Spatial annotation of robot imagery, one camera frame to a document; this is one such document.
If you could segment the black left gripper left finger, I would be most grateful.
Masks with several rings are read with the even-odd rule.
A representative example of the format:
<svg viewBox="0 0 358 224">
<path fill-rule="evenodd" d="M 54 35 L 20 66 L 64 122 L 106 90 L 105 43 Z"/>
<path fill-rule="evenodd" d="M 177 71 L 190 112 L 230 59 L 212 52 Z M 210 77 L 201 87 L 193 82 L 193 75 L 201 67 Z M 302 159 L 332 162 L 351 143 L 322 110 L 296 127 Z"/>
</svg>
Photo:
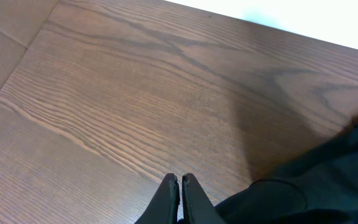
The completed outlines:
<svg viewBox="0 0 358 224">
<path fill-rule="evenodd" d="M 175 174 L 169 173 L 135 224 L 177 224 L 179 204 L 178 179 Z"/>
</svg>

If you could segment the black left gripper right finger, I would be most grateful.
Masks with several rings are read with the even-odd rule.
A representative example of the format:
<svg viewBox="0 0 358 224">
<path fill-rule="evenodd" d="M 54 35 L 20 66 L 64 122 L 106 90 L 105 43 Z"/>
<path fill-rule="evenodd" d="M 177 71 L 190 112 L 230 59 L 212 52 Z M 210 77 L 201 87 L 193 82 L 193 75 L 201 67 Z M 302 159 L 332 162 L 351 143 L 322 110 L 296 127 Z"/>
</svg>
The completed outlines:
<svg viewBox="0 0 358 224">
<path fill-rule="evenodd" d="M 183 223 L 226 224 L 192 173 L 182 177 Z"/>
</svg>

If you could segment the black t-shirt with logo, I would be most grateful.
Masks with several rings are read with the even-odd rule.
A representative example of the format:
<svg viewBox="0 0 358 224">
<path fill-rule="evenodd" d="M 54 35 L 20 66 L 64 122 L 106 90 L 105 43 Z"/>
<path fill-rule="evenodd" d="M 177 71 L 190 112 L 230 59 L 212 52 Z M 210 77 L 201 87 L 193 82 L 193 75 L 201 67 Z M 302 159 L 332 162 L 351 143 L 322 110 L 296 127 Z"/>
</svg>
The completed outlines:
<svg viewBox="0 0 358 224">
<path fill-rule="evenodd" d="M 358 123 L 215 209 L 227 223 L 358 223 Z"/>
</svg>

